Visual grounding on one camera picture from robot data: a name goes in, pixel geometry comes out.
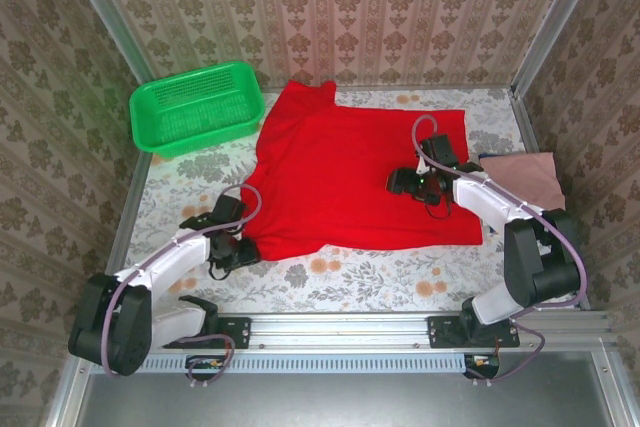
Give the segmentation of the pink folded t-shirt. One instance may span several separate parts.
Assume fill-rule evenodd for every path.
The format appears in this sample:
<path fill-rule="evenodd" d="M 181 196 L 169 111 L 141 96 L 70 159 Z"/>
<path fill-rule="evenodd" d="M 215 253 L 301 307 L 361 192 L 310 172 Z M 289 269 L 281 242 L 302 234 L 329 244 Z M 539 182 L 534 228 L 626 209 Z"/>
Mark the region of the pink folded t-shirt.
<path fill-rule="evenodd" d="M 481 167 L 499 186 L 544 210 L 565 209 L 553 154 L 514 153 L 486 156 Z"/>

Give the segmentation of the red t-shirt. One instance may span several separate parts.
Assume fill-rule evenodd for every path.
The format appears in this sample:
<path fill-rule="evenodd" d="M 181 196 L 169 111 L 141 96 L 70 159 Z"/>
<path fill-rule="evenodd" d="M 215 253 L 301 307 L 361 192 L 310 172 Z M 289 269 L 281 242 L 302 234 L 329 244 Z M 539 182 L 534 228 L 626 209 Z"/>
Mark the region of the red t-shirt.
<path fill-rule="evenodd" d="M 412 141 L 446 134 L 467 160 L 465 114 L 339 106 L 336 85 L 291 81 L 267 115 L 247 182 L 262 205 L 245 234 L 267 261 L 317 252 L 324 246 L 402 250 L 476 246 L 481 222 L 468 210 L 432 211 L 408 194 L 387 191 L 388 176 L 417 164 Z"/>

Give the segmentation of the aluminium frame post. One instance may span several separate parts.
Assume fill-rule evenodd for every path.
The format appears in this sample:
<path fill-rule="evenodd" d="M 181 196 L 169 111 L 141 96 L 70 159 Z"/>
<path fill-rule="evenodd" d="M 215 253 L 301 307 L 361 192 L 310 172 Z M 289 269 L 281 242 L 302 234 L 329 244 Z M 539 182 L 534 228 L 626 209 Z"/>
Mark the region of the aluminium frame post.
<path fill-rule="evenodd" d="M 511 82 L 512 92 L 522 98 L 558 40 L 579 0 L 553 0 L 529 51 Z"/>
<path fill-rule="evenodd" d="M 144 84 L 153 80 L 152 70 L 115 0 L 89 1 L 100 16 L 138 83 Z"/>

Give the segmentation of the green plastic basket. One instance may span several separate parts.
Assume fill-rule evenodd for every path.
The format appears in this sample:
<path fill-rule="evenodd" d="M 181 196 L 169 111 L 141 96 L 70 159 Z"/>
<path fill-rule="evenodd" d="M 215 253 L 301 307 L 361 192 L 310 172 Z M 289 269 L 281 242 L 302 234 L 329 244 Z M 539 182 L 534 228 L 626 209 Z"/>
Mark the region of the green plastic basket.
<path fill-rule="evenodd" d="M 251 135 L 266 110 L 254 70 L 240 61 L 148 82 L 129 107 L 136 146 L 162 157 Z"/>

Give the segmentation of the grey metal sheet panel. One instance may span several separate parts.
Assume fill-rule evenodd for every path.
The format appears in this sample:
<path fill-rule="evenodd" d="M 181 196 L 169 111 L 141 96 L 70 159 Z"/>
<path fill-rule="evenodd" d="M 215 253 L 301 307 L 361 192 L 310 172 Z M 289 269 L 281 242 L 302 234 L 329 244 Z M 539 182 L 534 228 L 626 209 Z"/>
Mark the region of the grey metal sheet panel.
<path fill-rule="evenodd" d="M 94 377 L 76 427 L 612 427 L 583 353 L 544 354 L 502 382 L 447 374 Z"/>

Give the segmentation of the aluminium table side rail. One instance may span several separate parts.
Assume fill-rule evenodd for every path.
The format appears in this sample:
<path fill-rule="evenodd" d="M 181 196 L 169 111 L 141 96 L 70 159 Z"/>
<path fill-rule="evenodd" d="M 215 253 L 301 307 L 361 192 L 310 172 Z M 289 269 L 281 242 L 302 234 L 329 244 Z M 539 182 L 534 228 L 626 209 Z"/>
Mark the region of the aluminium table side rail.
<path fill-rule="evenodd" d="M 149 153 L 141 152 L 136 162 L 111 252 L 106 263 L 104 274 L 107 276 L 118 272 L 125 265 L 151 158 L 152 156 Z"/>
<path fill-rule="evenodd" d="M 534 133 L 531 120 L 526 110 L 524 101 L 510 89 L 507 90 L 510 104 L 518 125 L 521 140 L 527 153 L 538 153 L 539 143 Z"/>

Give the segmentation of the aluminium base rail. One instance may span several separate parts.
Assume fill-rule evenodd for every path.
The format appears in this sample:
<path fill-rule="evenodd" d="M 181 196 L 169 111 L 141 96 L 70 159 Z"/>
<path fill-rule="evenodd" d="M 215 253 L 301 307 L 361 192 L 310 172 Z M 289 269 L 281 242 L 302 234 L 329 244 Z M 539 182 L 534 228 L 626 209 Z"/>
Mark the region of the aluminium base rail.
<path fill-rule="evenodd" d="M 241 316 L 251 320 L 248 347 L 270 345 L 417 345 L 430 346 L 430 317 L 457 316 L 446 312 L 384 314 L 269 314 Z M 162 343 L 182 329 L 177 326 L 179 308 L 162 310 L 157 315 L 126 314 L 114 317 L 107 336 L 102 334 L 101 315 L 82 314 L 71 329 L 68 349 L 71 354 L 98 362 L 100 349 L 114 355 L 132 352 L 144 356 L 163 348 Z M 558 342 L 578 343 L 592 336 L 608 335 L 610 328 L 602 312 L 558 310 L 529 313 L 511 321 L 518 336 L 540 333 Z"/>

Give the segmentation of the small wired connector board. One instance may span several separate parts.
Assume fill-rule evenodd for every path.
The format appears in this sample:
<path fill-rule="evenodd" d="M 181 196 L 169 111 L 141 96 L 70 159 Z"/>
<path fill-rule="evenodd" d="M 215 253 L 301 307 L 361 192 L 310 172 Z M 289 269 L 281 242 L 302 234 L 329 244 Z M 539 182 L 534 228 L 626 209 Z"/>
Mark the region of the small wired connector board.
<path fill-rule="evenodd" d="M 463 375 L 469 379 L 493 379 L 500 368 L 499 357 L 495 354 L 465 354 L 465 372 Z"/>
<path fill-rule="evenodd" d="M 196 382 L 211 382 L 225 361 L 225 355 L 188 356 L 185 360 L 186 376 Z"/>

